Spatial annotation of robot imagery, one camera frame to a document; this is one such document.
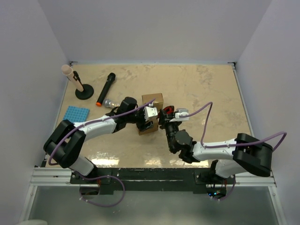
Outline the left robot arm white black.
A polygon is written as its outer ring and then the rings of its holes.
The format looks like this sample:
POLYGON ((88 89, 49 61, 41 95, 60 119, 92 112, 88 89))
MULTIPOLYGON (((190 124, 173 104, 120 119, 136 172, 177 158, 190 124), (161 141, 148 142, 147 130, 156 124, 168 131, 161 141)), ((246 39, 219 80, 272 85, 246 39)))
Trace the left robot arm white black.
POLYGON ((98 119, 75 123, 63 120, 44 144, 43 149, 49 155, 48 164, 69 168, 81 174, 85 183, 92 184, 97 179, 96 166, 80 155, 83 144, 92 138, 116 133, 127 124, 135 124, 140 131, 145 131, 151 128, 157 116, 153 100, 138 106, 136 99, 126 97, 119 106, 98 119))

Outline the red black utility knife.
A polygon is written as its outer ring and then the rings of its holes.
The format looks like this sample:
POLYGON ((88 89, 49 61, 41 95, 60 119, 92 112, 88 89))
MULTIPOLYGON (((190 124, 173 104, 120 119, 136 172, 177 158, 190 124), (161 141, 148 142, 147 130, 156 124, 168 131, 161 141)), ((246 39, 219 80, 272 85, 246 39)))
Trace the red black utility knife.
POLYGON ((174 114, 174 106, 173 105, 167 106, 163 109, 163 111, 167 115, 173 115, 174 114))

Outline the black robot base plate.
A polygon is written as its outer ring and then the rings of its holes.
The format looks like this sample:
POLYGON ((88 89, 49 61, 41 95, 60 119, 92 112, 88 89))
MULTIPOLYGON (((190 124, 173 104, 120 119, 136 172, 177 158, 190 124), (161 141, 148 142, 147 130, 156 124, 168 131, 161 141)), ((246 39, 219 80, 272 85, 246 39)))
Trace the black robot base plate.
POLYGON ((234 179, 209 179, 209 168, 97 168, 87 178, 72 172, 70 183, 82 187, 95 186, 101 194, 122 191, 122 185, 112 177, 120 179, 126 191, 192 192, 205 194, 211 188, 231 185, 234 179))

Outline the small cardboard box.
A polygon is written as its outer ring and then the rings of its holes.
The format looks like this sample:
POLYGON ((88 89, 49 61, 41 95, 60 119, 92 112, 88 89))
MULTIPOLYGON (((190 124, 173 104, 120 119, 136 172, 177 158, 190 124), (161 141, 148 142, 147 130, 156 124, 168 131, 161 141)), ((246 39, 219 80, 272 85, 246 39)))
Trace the small cardboard box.
POLYGON ((145 135, 158 131, 158 119, 153 118, 145 122, 140 122, 137 125, 139 135, 145 135))

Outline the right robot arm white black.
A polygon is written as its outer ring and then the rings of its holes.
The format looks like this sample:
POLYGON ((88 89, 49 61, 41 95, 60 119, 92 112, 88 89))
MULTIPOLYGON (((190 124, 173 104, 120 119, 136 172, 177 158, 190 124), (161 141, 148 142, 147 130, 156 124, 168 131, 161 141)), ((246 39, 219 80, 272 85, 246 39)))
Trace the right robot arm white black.
POLYGON ((179 129, 187 115, 186 109, 175 111, 171 108, 162 109, 158 114, 171 153, 178 154, 188 164, 212 160, 209 179, 214 184, 244 172, 259 177, 270 176, 273 148, 269 144, 245 133, 223 142, 197 142, 186 130, 179 129))

